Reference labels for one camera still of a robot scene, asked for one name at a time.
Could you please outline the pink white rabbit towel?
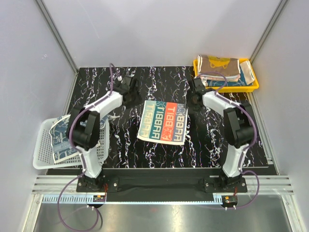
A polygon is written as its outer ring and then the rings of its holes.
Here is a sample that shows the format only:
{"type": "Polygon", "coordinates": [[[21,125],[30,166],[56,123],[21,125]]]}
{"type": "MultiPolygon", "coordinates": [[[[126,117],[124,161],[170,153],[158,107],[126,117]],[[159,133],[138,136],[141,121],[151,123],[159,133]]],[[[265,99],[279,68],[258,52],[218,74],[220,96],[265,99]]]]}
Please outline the pink white rabbit towel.
{"type": "MultiPolygon", "coordinates": [[[[206,78],[211,81],[224,81],[225,79],[221,75],[202,74],[199,77],[206,78]]],[[[240,79],[240,74],[234,76],[225,77],[228,82],[237,82],[240,79]]]]}

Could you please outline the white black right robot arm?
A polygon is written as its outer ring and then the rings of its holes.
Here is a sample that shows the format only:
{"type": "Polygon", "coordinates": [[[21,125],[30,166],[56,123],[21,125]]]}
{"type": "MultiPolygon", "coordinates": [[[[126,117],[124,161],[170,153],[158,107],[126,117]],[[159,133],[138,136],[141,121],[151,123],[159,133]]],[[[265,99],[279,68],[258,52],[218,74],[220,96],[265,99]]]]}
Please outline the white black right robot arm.
{"type": "Polygon", "coordinates": [[[247,151],[255,144],[257,128],[252,106],[240,104],[222,96],[215,89],[205,88],[200,78],[189,82],[187,103],[189,109],[208,107],[223,117],[224,137],[228,151],[222,166],[223,177],[219,186],[223,191],[236,187],[236,177],[242,175],[242,167],[247,151]]]}

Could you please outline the striped rabbit text towel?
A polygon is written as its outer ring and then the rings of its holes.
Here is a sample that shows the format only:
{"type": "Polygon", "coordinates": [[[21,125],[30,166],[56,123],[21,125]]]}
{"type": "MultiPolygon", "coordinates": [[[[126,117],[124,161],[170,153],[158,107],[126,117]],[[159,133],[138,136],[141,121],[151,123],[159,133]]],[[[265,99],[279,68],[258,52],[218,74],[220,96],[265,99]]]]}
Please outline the striped rabbit text towel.
{"type": "Polygon", "coordinates": [[[184,104],[150,101],[144,102],[137,138],[166,145],[184,145],[188,109],[184,104]]]}

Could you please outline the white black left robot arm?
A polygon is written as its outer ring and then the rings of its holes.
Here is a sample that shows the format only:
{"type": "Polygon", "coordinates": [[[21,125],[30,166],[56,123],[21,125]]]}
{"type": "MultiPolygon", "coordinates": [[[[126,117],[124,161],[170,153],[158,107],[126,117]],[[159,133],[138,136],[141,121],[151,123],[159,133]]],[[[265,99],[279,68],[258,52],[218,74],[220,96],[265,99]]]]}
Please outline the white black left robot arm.
{"type": "Polygon", "coordinates": [[[87,185],[93,191],[100,191],[104,187],[104,179],[99,176],[102,167],[96,148],[100,137],[100,121],[118,107],[130,108],[139,104],[139,81],[136,77],[125,76],[120,81],[111,81],[110,91],[95,102],[72,109],[66,137],[71,147],[77,150],[82,161],[82,175],[89,177],[87,185]]]}

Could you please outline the blue white patterned towel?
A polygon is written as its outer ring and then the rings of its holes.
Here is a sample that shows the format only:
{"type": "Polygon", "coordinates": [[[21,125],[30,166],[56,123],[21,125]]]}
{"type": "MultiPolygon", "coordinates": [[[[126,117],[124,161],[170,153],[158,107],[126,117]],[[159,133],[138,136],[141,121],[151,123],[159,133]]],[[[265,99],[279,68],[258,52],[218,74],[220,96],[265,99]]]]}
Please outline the blue white patterned towel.
{"type": "MultiPolygon", "coordinates": [[[[119,118],[119,116],[106,115],[100,121],[100,139],[96,145],[97,147],[97,156],[98,161],[102,165],[107,156],[108,152],[105,151],[104,147],[104,139],[108,138],[109,129],[109,120],[119,118]]],[[[55,164],[65,164],[69,165],[77,165],[81,160],[78,157],[79,153],[76,149],[72,148],[68,137],[66,136],[66,131],[68,128],[70,120],[70,115],[64,115],[57,118],[55,122],[53,122],[49,135],[51,137],[51,147],[53,160],[55,164]]]]}

